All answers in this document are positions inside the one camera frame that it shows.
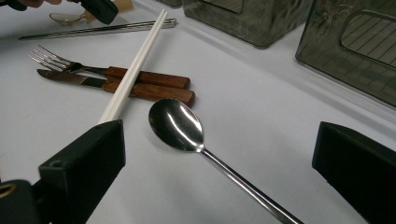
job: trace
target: metal chopstick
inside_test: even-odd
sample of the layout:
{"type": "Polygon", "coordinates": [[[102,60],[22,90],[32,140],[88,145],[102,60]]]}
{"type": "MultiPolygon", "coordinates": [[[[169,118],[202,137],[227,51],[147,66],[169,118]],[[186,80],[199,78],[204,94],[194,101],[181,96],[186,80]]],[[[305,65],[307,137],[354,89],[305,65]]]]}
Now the metal chopstick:
{"type": "MultiPolygon", "coordinates": [[[[83,36],[83,35],[106,35],[106,34],[133,32],[133,31],[144,31],[144,30],[150,30],[151,27],[154,25],[154,22],[155,21],[144,21],[144,22],[125,24],[125,25],[106,26],[101,28],[48,33],[41,35],[25,35],[25,36],[21,36],[19,40],[52,39],[52,38],[62,38],[62,37],[83,36]]],[[[163,28],[173,28],[176,26],[176,24],[177,24],[176,19],[168,19],[165,20],[165,22],[163,23],[163,28]]]]}

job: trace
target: spoon handle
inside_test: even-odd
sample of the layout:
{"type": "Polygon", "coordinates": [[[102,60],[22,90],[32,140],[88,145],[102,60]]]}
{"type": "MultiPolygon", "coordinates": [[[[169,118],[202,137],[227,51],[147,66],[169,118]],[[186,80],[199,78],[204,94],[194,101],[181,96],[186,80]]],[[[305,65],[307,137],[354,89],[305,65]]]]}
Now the spoon handle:
{"type": "Polygon", "coordinates": [[[227,175],[236,185],[241,187],[247,194],[253,197],[261,206],[284,224],[304,224],[297,217],[285,210],[282,206],[277,204],[270,197],[265,195],[259,189],[250,184],[244,177],[239,175],[235,170],[221,161],[209,150],[203,149],[200,151],[212,164],[219,168],[225,175],[227,175]]]}

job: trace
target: hand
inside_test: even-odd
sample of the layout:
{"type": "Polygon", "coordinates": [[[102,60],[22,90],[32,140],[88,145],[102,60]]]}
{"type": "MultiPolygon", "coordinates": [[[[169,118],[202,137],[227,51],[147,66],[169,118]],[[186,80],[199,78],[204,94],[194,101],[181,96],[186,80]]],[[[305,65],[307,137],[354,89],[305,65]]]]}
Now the hand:
{"type": "Polygon", "coordinates": [[[53,5],[59,5],[62,2],[62,0],[18,0],[18,1],[23,5],[26,5],[27,7],[41,7],[43,2],[48,2],[53,5]]]}

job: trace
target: wooden handle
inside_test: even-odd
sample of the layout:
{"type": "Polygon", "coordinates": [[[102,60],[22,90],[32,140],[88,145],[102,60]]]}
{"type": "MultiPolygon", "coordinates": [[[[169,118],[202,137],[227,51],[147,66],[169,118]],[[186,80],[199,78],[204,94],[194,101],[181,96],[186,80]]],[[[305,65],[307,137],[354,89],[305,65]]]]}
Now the wooden handle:
{"type": "MultiPolygon", "coordinates": [[[[102,89],[108,92],[115,92],[119,85],[120,81],[118,79],[109,78],[102,85],[102,89]]],[[[195,92],[193,91],[144,83],[135,83],[130,96],[150,101],[173,98],[183,102],[187,106],[192,106],[195,100],[195,92]]]]}
{"type": "MultiPolygon", "coordinates": [[[[125,68],[108,67],[105,71],[105,76],[122,79],[126,71],[127,69],[125,68]]],[[[136,83],[165,86],[177,89],[187,89],[190,86],[191,81],[188,77],[178,77],[141,71],[137,77],[136,83]]]]}

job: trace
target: white chopstick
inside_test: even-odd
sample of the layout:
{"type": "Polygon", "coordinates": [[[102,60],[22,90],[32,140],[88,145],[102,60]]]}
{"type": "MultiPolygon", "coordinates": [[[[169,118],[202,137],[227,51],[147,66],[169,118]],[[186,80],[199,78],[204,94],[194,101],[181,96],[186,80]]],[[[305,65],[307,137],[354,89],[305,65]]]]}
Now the white chopstick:
{"type": "Polygon", "coordinates": [[[128,71],[123,77],[122,82],[120,83],[119,87],[111,98],[111,101],[108,104],[105,112],[99,119],[99,124],[117,119],[120,115],[120,112],[123,109],[126,100],[128,99],[132,87],[134,86],[137,76],[139,75],[140,69],[142,68],[143,63],[149,55],[149,51],[154,44],[154,40],[156,39],[158,33],[163,27],[163,23],[167,14],[168,13],[165,12],[164,9],[163,11],[161,11],[160,16],[152,26],[151,31],[149,32],[148,37],[143,43],[142,48],[137,53],[134,61],[132,62],[131,66],[128,68],[128,71]]]}

